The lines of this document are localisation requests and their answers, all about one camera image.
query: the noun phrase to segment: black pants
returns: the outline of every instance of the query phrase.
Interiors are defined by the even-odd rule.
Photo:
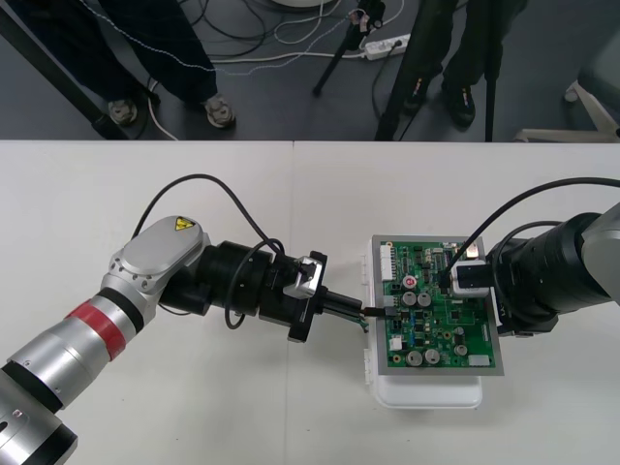
[[[109,102],[135,94],[135,78],[118,62],[98,21],[78,0],[7,3],[80,84]],[[176,0],[100,0],[100,4],[116,26],[144,44],[213,69]],[[129,42],[146,71],[182,101],[202,103],[217,93],[215,72],[186,68],[165,54]]]
[[[484,74],[491,23],[488,4],[490,1],[501,4],[502,37],[508,34],[514,18],[527,6],[527,0],[469,0],[466,7],[467,22],[460,46],[444,71],[447,84],[457,87],[474,85]],[[442,72],[442,61],[448,55],[452,40],[452,16],[458,0],[442,0],[437,3],[432,39],[417,66],[418,75],[423,78],[433,78]]]

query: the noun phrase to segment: yellow warning sticker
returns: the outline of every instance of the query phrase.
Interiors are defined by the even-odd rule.
[[[183,231],[183,230],[189,230],[190,228],[193,228],[195,226],[195,223],[188,220],[187,218],[183,218],[183,217],[178,217],[176,219],[176,230],[177,231]]]

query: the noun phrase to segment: chair leg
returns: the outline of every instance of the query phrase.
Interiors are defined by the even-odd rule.
[[[620,129],[620,126],[618,126],[618,123],[615,122],[605,107],[601,105],[601,102],[599,102],[594,95],[587,92],[577,82],[574,82],[571,87],[569,87],[567,93],[571,89],[573,89],[579,96],[579,100],[581,100],[585,106],[585,109],[588,111],[588,114],[590,115],[590,118],[592,118],[592,122],[596,126],[597,130],[602,133],[615,135],[616,131]]]
[[[514,140],[529,142],[530,139],[550,142],[572,143],[610,143],[620,142],[620,139],[612,134],[598,131],[555,131],[551,129],[524,129],[514,137]]]

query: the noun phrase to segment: white table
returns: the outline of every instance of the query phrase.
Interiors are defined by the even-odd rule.
[[[358,257],[372,234],[468,234],[528,187],[620,177],[619,157],[613,145],[0,142],[0,354],[93,295],[148,201],[182,174],[221,176],[292,255],[329,256],[331,289],[363,297]],[[432,194],[425,205],[419,192]],[[544,193],[485,242],[617,199],[601,187]],[[152,219],[169,214],[197,219],[214,243],[258,241],[208,183],[171,191]],[[70,463],[615,463],[619,331],[609,304],[562,318],[550,335],[503,340],[507,376],[484,380],[477,411],[411,413],[370,397],[365,341],[347,322],[317,317],[297,345],[256,319],[230,332],[216,309],[162,314],[61,413],[80,437]]]

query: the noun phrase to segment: metal frame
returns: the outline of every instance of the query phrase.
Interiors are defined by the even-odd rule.
[[[618,143],[620,142],[620,126],[601,105],[601,102],[579,85],[573,82],[564,94],[568,103],[581,101],[596,126],[596,131],[559,131],[552,129],[523,129],[517,133],[514,140],[529,142],[534,140],[548,140],[551,142],[573,143]]]
[[[372,274],[373,286],[375,289],[375,305],[383,305],[383,282],[381,280],[381,261],[379,257],[379,246],[381,242],[464,242],[467,237],[454,235],[373,235],[371,242],[372,249]],[[479,237],[476,241],[480,258],[484,259],[484,246]],[[485,307],[488,315],[489,333],[491,345],[493,347],[493,357],[495,367],[492,368],[427,368],[427,367],[407,367],[394,368],[388,366],[388,351],[386,341],[386,321],[377,319],[377,358],[379,365],[379,375],[385,376],[502,376],[504,375],[504,364],[502,362],[502,352],[500,350],[499,335],[497,333],[497,322],[495,320],[495,303],[492,293],[489,293],[485,300]]]

